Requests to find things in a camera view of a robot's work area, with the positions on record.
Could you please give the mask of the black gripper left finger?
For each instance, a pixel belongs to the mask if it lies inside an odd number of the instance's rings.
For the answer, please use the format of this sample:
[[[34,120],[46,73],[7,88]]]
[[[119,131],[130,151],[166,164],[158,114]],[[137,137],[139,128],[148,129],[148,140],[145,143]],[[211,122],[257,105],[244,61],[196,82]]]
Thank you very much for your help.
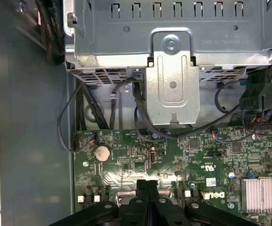
[[[146,180],[136,183],[136,196],[127,197],[121,205],[111,201],[94,204],[55,223],[53,226],[146,226],[149,194]]]

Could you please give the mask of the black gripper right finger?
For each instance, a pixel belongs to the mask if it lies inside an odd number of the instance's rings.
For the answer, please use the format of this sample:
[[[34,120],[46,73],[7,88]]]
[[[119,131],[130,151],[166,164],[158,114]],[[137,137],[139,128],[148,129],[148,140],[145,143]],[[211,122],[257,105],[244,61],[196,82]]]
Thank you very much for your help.
[[[148,192],[158,226],[255,226],[249,220],[237,217],[204,202],[190,202],[181,208],[168,198],[161,198],[157,181],[148,181]]]

